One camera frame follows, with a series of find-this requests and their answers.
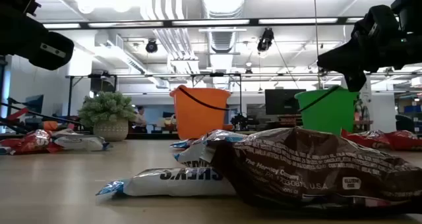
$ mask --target bucket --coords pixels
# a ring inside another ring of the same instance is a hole
[[[340,135],[341,130],[353,130],[353,120],[358,92],[341,87],[313,90],[295,95],[299,101],[303,128]]]
[[[230,93],[213,88],[179,86],[170,92],[174,98],[179,138],[200,138],[214,129],[223,129]]]

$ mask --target ceiling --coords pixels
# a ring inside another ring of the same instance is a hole
[[[183,14],[188,19],[204,18],[202,0],[182,0]],[[369,7],[374,5],[390,5],[394,0],[245,0],[243,8],[244,18],[288,18],[288,17],[314,17],[316,5],[317,17],[337,16],[364,16]],[[89,14],[81,13],[76,0],[38,0],[42,5],[36,14],[40,22],[105,22],[120,20],[142,20],[140,14],[141,0],[101,0],[101,4]],[[119,13],[113,6],[130,5],[128,11]],[[353,26],[277,26],[273,27],[274,41],[265,56],[259,57],[256,50],[257,41],[264,32],[265,27],[246,27],[245,31],[238,32],[235,47],[232,53],[233,61],[231,72],[244,73],[251,63],[254,73],[287,73],[288,69],[295,72],[317,72],[315,62],[318,53],[338,47],[348,41]],[[198,67],[201,72],[211,72],[209,43],[205,33],[199,28],[188,28],[191,47],[198,57]],[[125,43],[125,49],[131,52],[137,60],[142,62],[151,73],[170,73],[167,67],[167,51],[158,44],[156,53],[147,53],[145,45],[150,38],[155,38],[152,29],[108,30],[109,35],[120,35]],[[116,72],[124,73],[128,66],[119,59],[110,57],[101,47],[93,49],[95,54],[104,58],[96,61],[95,69],[110,70],[110,65]],[[422,67],[410,65],[407,70],[419,70]],[[397,78],[399,84],[406,83],[411,77]],[[251,78],[249,80],[269,81],[272,77]],[[339,78],[327,80],[338,81]],[[150,83],[145,79],[128,78],[121,80],[122,84]]]

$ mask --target brown chip bag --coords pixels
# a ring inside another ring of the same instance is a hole
[[[254,206],[354,217],[422,210],[422,169],[333,134],[278,128],[211,140],[202,158]]]

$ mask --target red chip bag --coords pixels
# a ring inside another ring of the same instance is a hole
[[[400,130],[396,132],[389,132],[385,135],[389,139],[393,150],[422,150],[422,140],[418,139],[417,135],[412,132]]]
[[[51,142],[51,134],[41,129],[28,133],[21,139],[5,139],[0,141],[0,145],[10,147],[11,155],[46,153],[49,152],[49,147],[54,152],[57,151]]]
[[[342,129],[342,137],[355,142],[359,145],[362,145],[367,148],[390,148],[392,149],[392,145],[386,136],[385,133],[379,130],[371,130],[366,132],[359,132],[352,134],[344,129]]]

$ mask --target person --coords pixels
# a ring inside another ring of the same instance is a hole
[[[146,130],[146,120],[144,117],[145,108],[143,106],[138,106],[138,113],[136,113],[135,118],[135,132],[136,133],[147,133]]]

